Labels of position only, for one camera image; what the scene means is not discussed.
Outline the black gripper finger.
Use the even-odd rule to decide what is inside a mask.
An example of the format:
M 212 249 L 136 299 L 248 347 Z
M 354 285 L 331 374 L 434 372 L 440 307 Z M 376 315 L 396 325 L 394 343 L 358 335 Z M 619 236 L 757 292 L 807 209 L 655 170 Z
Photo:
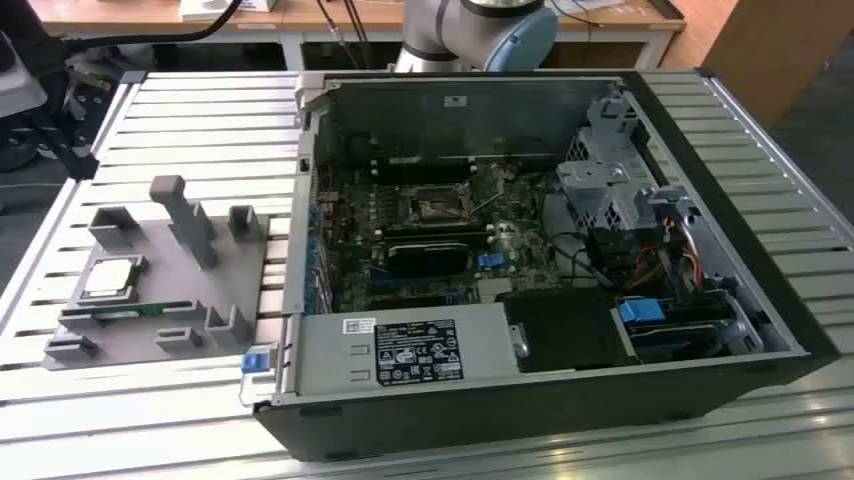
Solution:
M 85 146 L 75 144 L 73 137 L 55 126 L 44 126 L 40 150 L 49 153 L 61 163 L 71 179 L 92 179 L 99 161 Z

